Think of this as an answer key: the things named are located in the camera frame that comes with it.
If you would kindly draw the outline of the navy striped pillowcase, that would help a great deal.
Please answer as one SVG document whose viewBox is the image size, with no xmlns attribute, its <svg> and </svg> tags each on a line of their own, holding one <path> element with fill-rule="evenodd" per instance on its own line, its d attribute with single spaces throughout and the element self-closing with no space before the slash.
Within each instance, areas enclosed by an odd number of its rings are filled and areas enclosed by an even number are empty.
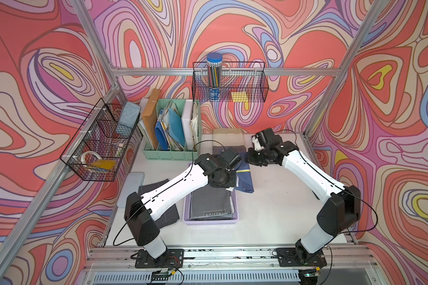
<svg viewBox="0 0 428 285">
<path fill-rule="evenodd" d="M 236 184 L 234 189 L 247 194 L 254 193 L 254 186 L 252 181 L 252 173 L 249 164 L 242 160 L 238 166 L 235 167 Z"/>
</svg>

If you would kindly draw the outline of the purple plastic basket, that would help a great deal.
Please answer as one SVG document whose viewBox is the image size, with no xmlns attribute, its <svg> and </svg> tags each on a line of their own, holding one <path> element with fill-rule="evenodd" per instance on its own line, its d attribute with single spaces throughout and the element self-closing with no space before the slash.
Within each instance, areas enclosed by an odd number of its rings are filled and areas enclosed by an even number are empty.
<svg viewBox="0 0 428 285">
<path fill-rule="evenodd" d="M 186 224 L 234 224 L 238 220 L 235 191 L 207 185 L 185 197 L 183 222 Z"/>
</svg>

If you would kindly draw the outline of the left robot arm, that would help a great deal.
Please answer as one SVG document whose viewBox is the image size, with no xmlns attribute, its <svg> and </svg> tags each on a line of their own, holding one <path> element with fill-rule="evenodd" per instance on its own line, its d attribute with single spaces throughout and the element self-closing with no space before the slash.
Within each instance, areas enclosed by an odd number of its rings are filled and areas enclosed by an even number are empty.
<svg viewBox="0 0 428 285">
<path fill-rule="evenodd" d="M 241 156 L 230 147 L 220 154 L 201 154 L 182 174 L 163 186 L 143 195 L 130 194 L 126 200 L 124 225 L 137 245 L 154 260 L 165 255 L 168 248 L 156 221 L 176 202 L 204 186 L 235 187 L 235 167 L 241 161 Z"/>
</svg>

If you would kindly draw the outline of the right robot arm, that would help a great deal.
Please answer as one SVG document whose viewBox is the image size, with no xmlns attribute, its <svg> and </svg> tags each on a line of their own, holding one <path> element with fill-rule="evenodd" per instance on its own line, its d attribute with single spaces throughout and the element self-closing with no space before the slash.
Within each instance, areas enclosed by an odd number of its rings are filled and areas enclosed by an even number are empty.
<svg viewBox="0 0 428 285">
<path fill-rule="evenodd" d="M 343 230 L 360 220 L 361 192 L 356 186 L 346 186 L 323 172 L 291 142 L 270 128 L 252 136 L 252 147 L 246 162 L 255 166 L 280 165 L 297 175 L 323 204 L 316 224 L 296 243 L 295 257 L 306 264 Z"/>
</svg>

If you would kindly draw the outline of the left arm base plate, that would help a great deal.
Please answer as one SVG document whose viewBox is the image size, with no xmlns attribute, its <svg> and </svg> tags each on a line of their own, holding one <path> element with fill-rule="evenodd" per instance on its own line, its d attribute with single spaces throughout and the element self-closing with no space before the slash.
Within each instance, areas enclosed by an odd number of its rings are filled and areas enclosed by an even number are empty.
<svg viewBox="0 0 428 285">
<path fill-rule="evenodd" d="M 184 249 L 167 249 L 160 257 L 152 258 L 144 249 L 140 249 L 130 258 L 135 268 L 180 268 L 184 262 Z"/>
</svg>

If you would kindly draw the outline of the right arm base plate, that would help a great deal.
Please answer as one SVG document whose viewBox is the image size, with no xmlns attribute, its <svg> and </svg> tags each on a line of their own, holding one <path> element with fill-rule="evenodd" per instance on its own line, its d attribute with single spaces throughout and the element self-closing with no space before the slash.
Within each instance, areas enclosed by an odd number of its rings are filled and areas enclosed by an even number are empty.
<svg viewBox="0 0 428 285">
<path fill-rule="evenodd" d="M 277 248 L 273 255 L 277 257 L 280 267 L 323 268 L 327 266 L 325 255 L 321 249 L 310 254 L 306 253 L 303 248 Z"/>
</svg>

